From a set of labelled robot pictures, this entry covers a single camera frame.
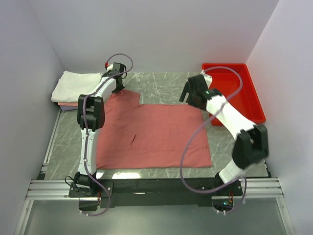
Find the pink red t shirt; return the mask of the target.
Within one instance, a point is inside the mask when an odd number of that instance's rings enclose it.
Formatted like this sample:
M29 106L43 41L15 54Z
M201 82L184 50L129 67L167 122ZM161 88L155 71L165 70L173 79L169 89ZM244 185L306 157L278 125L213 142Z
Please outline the pink red t shirt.
M123 90L104 104L97 169L179 167L189 138L203 124L201 111L186 104L140 104L139 98Z

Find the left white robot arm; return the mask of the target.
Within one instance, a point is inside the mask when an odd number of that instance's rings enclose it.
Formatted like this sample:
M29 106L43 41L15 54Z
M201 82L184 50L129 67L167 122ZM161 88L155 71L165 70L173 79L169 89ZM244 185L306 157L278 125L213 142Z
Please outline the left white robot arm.
M105 64L106 72L100 83L89 93L78 98L77 123L81 128L82 146L78 171L71 178L70 197L95 197L101 194L96 183L96 146L100 129L105 123L104 101L111 94L122 91L126 66L121 63Z

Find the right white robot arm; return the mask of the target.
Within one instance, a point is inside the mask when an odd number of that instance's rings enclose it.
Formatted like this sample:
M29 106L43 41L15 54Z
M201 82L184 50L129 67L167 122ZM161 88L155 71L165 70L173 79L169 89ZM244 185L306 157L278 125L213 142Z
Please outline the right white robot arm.
M213 189L195 189L189 186L185 179L181 179L187 189L200 194L218 193L226 195L232 189L232 183L244 178L246 170L265 159L269 155L268 131L263 124L257 125L236 110L229 100L234 97L235 91L225 97L217 89L209 89L205 75L189 77L185 83L180 101L187 100L197 108L205 110L211 117L205 121L192 135L194 138L213 119L218 119L231 133L235 140L232 150L232 159L218 173L220 180L215 182Z

